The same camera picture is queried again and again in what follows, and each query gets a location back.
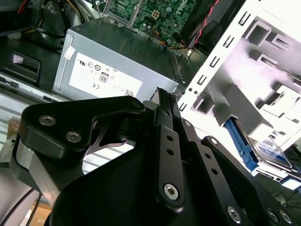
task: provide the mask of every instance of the red wire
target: red wire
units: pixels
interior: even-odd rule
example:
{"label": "red wire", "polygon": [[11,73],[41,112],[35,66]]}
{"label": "red wire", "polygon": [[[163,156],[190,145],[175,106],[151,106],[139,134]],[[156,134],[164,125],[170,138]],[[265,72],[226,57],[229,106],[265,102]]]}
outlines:
{"label": "red wire", "polygon": [[202,23],[202,25],[201,25],[201,29],[200,29],[200,31],[199,31],[198,38],[196,38],[196,44],[198,43],[198,39],[199,39],[199,38],[201,37],[201,35],[202,35],[203,29],[205,28],[205,26],[206,26],[206,24],[207,24],[208,18],[209,18],[210,15],[212,14],[215,5],[216,5],[219,1],[220,1],[220,0],[216,0],[216,1],[215,1],[215,3],[211,6],[209,13],[208,13],[207,16],[205,17],[205,19],[204,19],[204,21],[203,21],[203,23]]}
{"label": "red wire", "polygon": [[28,2],[28,0],[24,0],[24,2],[21,4],[20,8],[18,9],[18,14],[23,13],[23,11],[24,11],[23,8],[24,8],[26,2]]}

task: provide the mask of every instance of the green circuit board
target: green circuit board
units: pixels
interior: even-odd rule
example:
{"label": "green circuit board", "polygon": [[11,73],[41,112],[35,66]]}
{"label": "green circuit board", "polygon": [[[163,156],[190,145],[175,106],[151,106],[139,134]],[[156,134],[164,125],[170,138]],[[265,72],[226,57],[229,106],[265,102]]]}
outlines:
{"label": "green circuit board", "polygon": [[[133,27],[151,34],[153,27],[157,28],[161,39],[165,42],[173,40],[172,34],[180,33],[190,16],[197,0],[143,0]],[[113,0],[110,12],[130,20],[139,0]]]}
{"label": "green circuit board", "polygon": [[113,0],[109,11],[130,21],[138,3],[139,0]]}

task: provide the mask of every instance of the wire bundle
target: wire bundle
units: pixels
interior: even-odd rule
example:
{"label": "wire bundle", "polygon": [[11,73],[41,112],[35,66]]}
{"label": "wire bundle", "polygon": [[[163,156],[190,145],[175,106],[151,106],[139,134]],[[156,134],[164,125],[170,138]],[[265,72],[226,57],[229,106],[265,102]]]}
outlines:
{"label": "wire bundle", "polygon": [[150,32],[151,32],[151,34],[153,35],[153,37],[157,39],[157,41],[160,43],[160,45],[161,45],[163,48],[166,48],[166,49],[174,49],[174,50],[180,50],[180,49],[186,48],[183,41],[176,43],[174,46],[171,46],[171,45],[169,45],[168,43],[166,43],[165,41],[163,41],[162,38],[161,38],[160,33],[159,33],[158,30],[157,30],[157,27],[155,27],[155,26],[151,29]]}
{"label": "wire bundle", "polygon": [[197,31],[197,33],[196,33],[197,37],[196,37],[196,39],[195,39],[195,44],[198,43],[198,39],[202,36],[203,30],[204,30],[204,28],[205,28],[206,25],[207,25],[208,18],[209,18],[210,15],[212,14],[213,9],[214,9],[214,7],[216,6],[216,4],[217,4],[218,2],[219,2],[219,0],[215,0],[215,3],[211,6],[211,8],[210,8],[210,10],[209,10],[209,12],[208,12],[208,14],[207,14],[207,16],[205,17],[204,21],[202,22],[200,28],[198,29],[198,31]]}

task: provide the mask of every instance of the black metal bracket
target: black metal bracket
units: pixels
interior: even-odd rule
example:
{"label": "black metal bracket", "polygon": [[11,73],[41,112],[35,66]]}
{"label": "black metal bracket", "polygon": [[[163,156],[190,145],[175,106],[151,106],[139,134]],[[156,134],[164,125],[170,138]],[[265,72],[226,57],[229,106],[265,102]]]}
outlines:
{"label": "black metal bracket", "polygon": [[[294,225],[217,139],[198,138],[174,97],[162,89],[154,96],[154,111],[133,97],[34,105],[24,111],[22,151],[33,151],[47,179],[60,186],[53,225],[97,225],[100,214],[103,225]],[[80,176],[86,153],[127,140],[136,142],[133,150]],[[25,183],[40,188],[35,173]],[[93,199],[91,192],[97,193]]]}

